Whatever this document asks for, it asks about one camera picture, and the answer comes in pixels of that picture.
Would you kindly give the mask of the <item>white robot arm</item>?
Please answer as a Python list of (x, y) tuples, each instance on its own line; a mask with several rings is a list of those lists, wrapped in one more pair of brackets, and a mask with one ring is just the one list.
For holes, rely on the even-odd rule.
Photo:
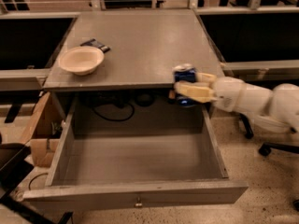
[(197, 82), (177, 81), (176, 93), (219, 110), (244, 115), (253, 124), (274, 133), (299, 132), (299, 87), (280, 84), (273, 90), (234, 77), (197, 73)]

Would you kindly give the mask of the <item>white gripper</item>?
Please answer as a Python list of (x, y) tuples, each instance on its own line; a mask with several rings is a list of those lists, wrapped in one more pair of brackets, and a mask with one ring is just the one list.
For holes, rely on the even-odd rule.
[[(218, 109), (232, 112), (236, 106), (238, 97), (245, 87), (245, 82), (233, 77), (218, 78), (208, 73), (197, 73), (198, 82), (176, 82), (176, 93), (190, 98), (199, 103), (213, 103)], [(207, 84), (213, 84), (213, 90)]]

